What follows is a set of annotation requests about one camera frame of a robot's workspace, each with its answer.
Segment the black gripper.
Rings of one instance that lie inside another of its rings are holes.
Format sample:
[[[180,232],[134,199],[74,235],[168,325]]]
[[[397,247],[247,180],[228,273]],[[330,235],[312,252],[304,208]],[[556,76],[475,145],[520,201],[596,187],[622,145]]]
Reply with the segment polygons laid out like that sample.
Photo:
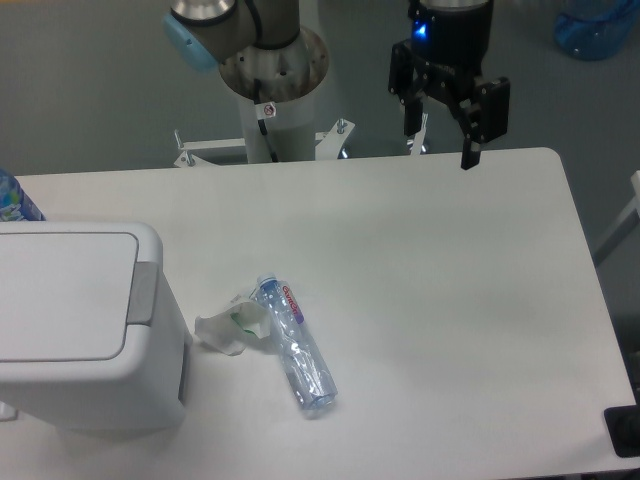
[[[423,98],[447,106],[463,132],[461,168],[480,162],[481,143],[507,133],[510,82],[489,80],[492,1],[411,1],[411,34],[392,46],[388,90],[404,106],[404,135],[422,129]]]

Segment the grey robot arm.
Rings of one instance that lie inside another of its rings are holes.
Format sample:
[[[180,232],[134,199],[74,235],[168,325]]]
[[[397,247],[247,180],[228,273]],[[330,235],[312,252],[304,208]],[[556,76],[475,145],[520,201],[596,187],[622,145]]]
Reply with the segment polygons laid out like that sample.
[[[424,99],[446,106],[462,131],[464,170],[508,130],[510,82],[482,74],[493,7],[411,1],[411,34],[391,48],[387,89],[402,106],[405,135],[420,132]],[[314,95],[329,55],[319,35],[301,24],[298,2],[174,1],[162,24],[187,64],[218,70],[236,96],[249,162],[319,159]]]

